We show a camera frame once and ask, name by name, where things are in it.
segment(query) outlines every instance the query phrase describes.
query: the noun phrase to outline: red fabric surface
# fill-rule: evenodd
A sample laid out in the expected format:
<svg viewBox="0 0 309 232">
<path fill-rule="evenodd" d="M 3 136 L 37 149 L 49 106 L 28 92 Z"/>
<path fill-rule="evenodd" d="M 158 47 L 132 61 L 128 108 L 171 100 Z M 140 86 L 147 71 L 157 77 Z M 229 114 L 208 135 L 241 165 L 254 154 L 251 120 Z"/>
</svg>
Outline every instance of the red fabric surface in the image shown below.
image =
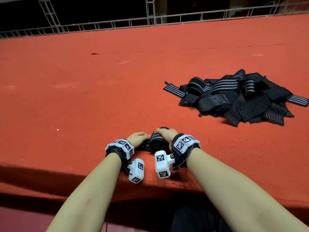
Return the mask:
<svg viewBox="0 0 309 232">
<path fill-rule="evenodd" d="M 0 192 L 65 198 L 109 142 L 167 126 L 283 205 L 309 208 L 309 108 L 288 104 L 295 117 L 285 126 L 235 128 L 163 90 L 165 80 L 182 85 L 243 68 L 309 97 L 308 24 L 309 15 L 292 15 L 1 40 Z M 114 201 L 201 192 L 187 169 L 162 180 L 153 155 L 137 157 L 143 181 L 121 173 Z"/>
</svg>

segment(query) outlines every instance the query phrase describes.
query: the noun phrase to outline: cable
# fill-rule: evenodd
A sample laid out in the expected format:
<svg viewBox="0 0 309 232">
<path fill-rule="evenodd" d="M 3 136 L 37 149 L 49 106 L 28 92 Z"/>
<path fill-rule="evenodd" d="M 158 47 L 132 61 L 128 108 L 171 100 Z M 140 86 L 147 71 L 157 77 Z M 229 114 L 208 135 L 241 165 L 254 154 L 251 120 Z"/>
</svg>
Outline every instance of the cable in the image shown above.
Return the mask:
<svg viewBox="0 0 309 232">
<path fill-rule="evenodd" d="M 107 232 L 108 215 L 109 215 L 109 207 L 108 207 L 108 209 L 107 209 L 107 218 L 106 218 L 106 227 L 105 227 L 105 232 Z"/>
<path fill-rule="evenodd" d="M 186 162 L 187 159 L 189 158 L 191 152 L 192 152 L 192 149 L 193 149 L 193 145 L 191 146 L 191 150 L 190 150 L 190 153 L 188 154 L 187 158 L 186 158 L 181 164 L 177 165 L 176 167 L 170 168 L 170 170 L 173 170 L 173 169 L 175 169 L 175 168 L 178 168 L 180 165 L 182 165 L 184 162 Z"/>
<path fill-rule="evenodd" d="M 120 157 L 120 154 L 114 149 L 114 148 L 112 148 L 112 147 L 110 147 L 111 149 L 113 149 L 116 153 L 117 153 L 117 155 Z M 132 175 L 132 173 L 129 173 L 128 172 L 128 170 L 127 170 L 127 168 L 126 167 L 124 167 L 124 169 L 125 169 L 125 171 L 129 174 L 129 175 Z"/>
</svg>

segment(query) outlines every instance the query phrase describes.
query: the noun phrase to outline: pants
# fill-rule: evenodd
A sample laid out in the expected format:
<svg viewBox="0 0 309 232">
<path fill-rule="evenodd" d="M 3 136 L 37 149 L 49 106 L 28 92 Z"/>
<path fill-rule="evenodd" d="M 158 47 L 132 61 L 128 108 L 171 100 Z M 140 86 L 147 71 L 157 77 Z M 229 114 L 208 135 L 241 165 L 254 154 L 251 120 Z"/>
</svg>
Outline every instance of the pants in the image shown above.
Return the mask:
<svg viewBox="0 0 309 232">
<path fill-rule="evenodd" d="M 216 210 L 195 206 L 176 210 L 171 232 L 232 232 Z"/>
</svg>

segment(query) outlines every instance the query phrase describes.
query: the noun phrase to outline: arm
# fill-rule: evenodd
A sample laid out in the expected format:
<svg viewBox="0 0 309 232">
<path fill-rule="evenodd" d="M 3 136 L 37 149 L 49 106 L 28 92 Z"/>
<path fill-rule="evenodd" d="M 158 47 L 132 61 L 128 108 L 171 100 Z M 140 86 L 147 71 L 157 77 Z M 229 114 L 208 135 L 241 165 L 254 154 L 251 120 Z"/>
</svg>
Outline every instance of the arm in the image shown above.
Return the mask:
<svg viewBox="0 0 309 232">
<path fill-rule="evenodd" d="M 136 148 L 149 138 L 139 132 L 127 140 Z M 68 197 L 46 232 L 100 232 L 121 165 L 117 154 L 106 156 Z"/>
<path fill-rule="evenodd" d="M 157 129 L 155 132 L 169 142 L 172 150 L 177 131 Z M 309 232 L 305 224 L 256 183 L 201 149 L 192 150 L 187 167 L 234 232 Z"/>
</svg>

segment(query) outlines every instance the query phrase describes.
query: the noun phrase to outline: pink floor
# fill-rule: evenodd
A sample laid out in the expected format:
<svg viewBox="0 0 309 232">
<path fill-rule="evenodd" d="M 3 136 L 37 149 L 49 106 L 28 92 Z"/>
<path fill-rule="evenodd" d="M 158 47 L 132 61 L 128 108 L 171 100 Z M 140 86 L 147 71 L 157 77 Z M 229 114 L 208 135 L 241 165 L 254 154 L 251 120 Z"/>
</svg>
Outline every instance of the pink floor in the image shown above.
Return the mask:
<svg viewBox="0 0 309 232">
<path fill-rule="evenodd" d="M 54 216 L 0 207 L 0 231 L 45 232 Z M 146 232 L 126 226 L 108 224 L 108 232 Z"/>
</svg>

